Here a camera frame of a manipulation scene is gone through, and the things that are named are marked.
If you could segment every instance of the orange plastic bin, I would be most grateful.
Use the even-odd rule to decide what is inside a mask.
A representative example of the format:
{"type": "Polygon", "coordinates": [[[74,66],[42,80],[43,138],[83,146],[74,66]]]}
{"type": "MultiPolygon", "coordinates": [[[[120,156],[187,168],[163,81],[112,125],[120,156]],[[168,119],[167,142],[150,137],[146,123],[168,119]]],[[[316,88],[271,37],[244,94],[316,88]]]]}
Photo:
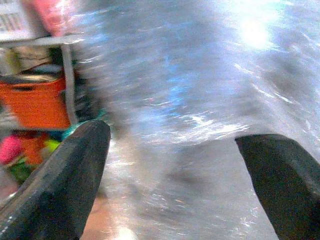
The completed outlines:
{"type": "Polygon", "coordinates": [[[46,83],[0,84],[0,98],[26,128],[65,129],[70,126],[60,92],[65,79],[46,83]]]}

